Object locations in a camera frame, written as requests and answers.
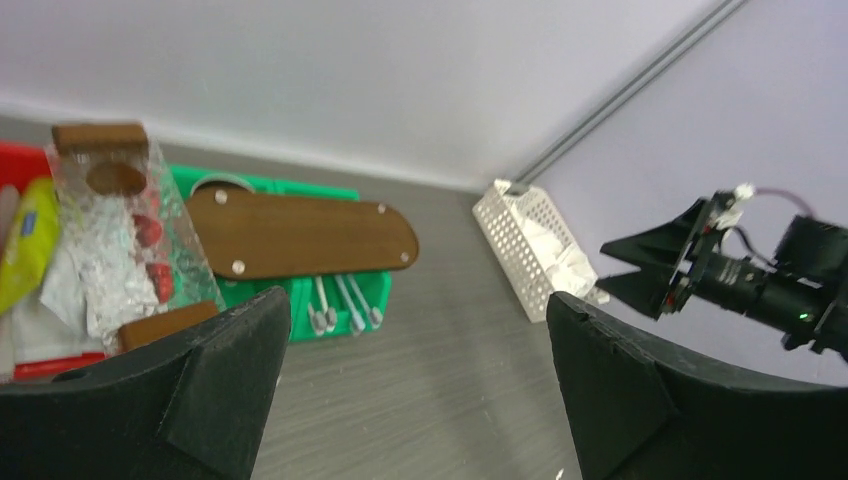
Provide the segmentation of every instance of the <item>lavender wall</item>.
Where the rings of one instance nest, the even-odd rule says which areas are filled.
[[[848,225],[846,24],[844,1],[753,0],[545,172],[537,183],[600,274],[629,269],[597,253],[603,242],[742,182],[790,189]],[[793,213],[757,199],[742,225],[771,251]],[[779,332],[701,301],[659,323],[617,302],[606,309],[737,365],[848,385],[837,356],[784,352]]]

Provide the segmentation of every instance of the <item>transparent plastic bag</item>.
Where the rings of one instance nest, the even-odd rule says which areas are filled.
[[[84,284],[88,333],[113,344],[134,320],[205,300],[225,308],[155,142],[47,157],[59,222]]]

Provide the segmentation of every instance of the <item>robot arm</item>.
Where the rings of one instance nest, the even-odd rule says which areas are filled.
[[[655,320],[679,312],[695,295],[783,331],[787,350],[812,342],[816,353],[829,348],[848,356],[848,230],[817,220],[802,205],[806,212],[795,216],[767,258],[736,225],[740,205],[756,193],[747,184],[718,191],[671,222],[605,243],[601,253],[639,270],[597,286]],[[750,256],[721,252],[732,232]]]

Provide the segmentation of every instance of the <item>wooden block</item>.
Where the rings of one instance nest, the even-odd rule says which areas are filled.
[[[60,155],[102,150],[147,150],[147,133],[140,123],[54,125],[53,145]]]
[[[218,307],[212,300],[160,313],[128,323],[118,329],[118,338],[124,352],[150,344],[172,333],[193,327],[218,314]]]

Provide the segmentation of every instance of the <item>red object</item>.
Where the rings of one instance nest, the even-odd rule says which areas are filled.
[[[57,358],[43,362],[22,363],[15,366],[15,380],[30,380],[48,375],[58,375],[68,370],[87,367],[106,358],[105,353],[83,353],[78,357]]]
[[[162,240],[165,231],[158,220],[147,215],[133,215],[135,223],[135,238],[141,248],[149,248]]]
[[[156,288],[159,303],[166,303],[174,296],[174,276],[171,266],[166,263],[150,263],[147,265],[147,275]]]
[[[30,181],[49,176],[44,149],[0,142],[0,185],[14,185],[23,195]]]

